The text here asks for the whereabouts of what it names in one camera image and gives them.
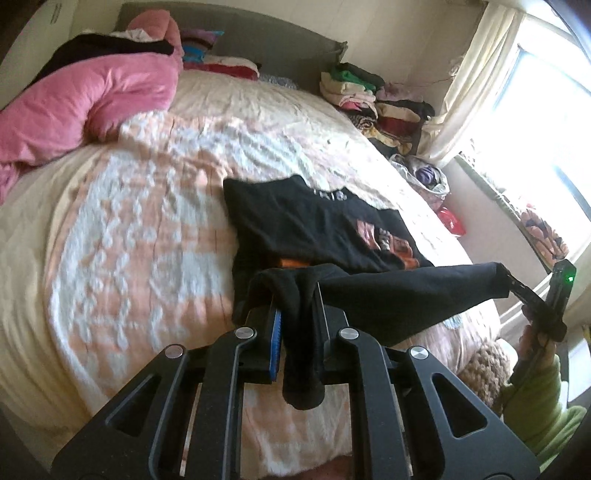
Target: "gray headboard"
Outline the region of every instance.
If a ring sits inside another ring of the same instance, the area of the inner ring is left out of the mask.
[[[340,43],[285,20],[238,8],[193,2],[126,3],[117,30],[144,10],[168,10],[182,28],[223,30],[212,54],[243,57],[262,65],[261,71],[287,77],[301,88],[318,93],[320,72],[329,70],[345,53]]]

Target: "triangular cutout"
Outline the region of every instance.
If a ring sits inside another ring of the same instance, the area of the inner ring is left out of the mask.
[[[486,417],[442,374],[433,375],[433,385],[456,438],[486,427]]]
[[[160,384],[159,375],[151,375],[113,412],[107,425],[132,437],[142,433],[150,406]]]

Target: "patterned blanket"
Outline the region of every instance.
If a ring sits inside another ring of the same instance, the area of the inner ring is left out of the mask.
[[[264,181],[299,174],[318,189],[345,184],[376,207],[400,208],[403,216],[412,205],[418,213],[405,220],[415,236],[415,222],[431,222],[428,206],[372,149],[353,145],[338,156],[319,138],[237,118],[186,120],[165,112],[124,123],[119,144],[80,186],[46,275],[57,350],[92,414],[169,343],[196,348],[233,328],[237,244],[223,201],[225,177]],[[445,257],[430,253],[447,232],[433,225],[436,232],[417,242],[441,264]],[[455,370],[450,362],[467,359],[450,360],[451,343],[464,341],[464,329],[471,339],[489,331],[488,308],[471,312],[405,345],[428,346]],[[449,340],[438,347],[442,338]],[[348,402],[347,389],[337,385],[327,388],[320,407],[296,411],[282,399],[281,378],[247,385],[242,475],[289,475],[349,453]]]

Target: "window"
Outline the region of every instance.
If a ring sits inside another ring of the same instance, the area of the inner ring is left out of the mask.
[[[533,205],[570,251],[591,236],[591,66],[569,40],[534,21],[515,66],[473,134],[474,169],[517,212]]]

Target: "bed sheet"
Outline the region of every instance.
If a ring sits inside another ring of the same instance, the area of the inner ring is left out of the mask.
[[[262,82],[184,72],[171,112],[185,118],[220,115],[251,119],[300,137],[313,135],[334,151],[367,155],[367,149],[373,150],[348,119],[324,100]],[[104,147],[85,147],[33,172],[16,186],[0,209],[0,268],[10,272],[12,280],[10,286],[2,285],[0,290],[0,400],[29,424],[44,429],[75,431],[90,415],[51,341],[41,285],[47,256],[64,216],[80,182],[104,151]],[[391,168],[377,152],[373,160],[380,169]],[[397,174],[381,176],[377,171],[371,188],[363,182],[356,185],[355,179],[342,179],[341,184],[329,185],[328,189],[344,184],[376,207],[398,208],[418,248],[434,264],[469,263],[459,243]],[[458,371],[482,340],[494,338],[498,329],[494,305],[487,302],[402,346],[425,345],[452,371]],[[265,395],[263,388],[251,401],[263,404]],[[279,455],[276,468],[268,466],[266,473],[288,474],[318,463],[311,458],[296,470],[286,468],[290,453],[284,452],[285,458]],[[255,472],[252,465],[250,470],[250,476],[265,474]]]

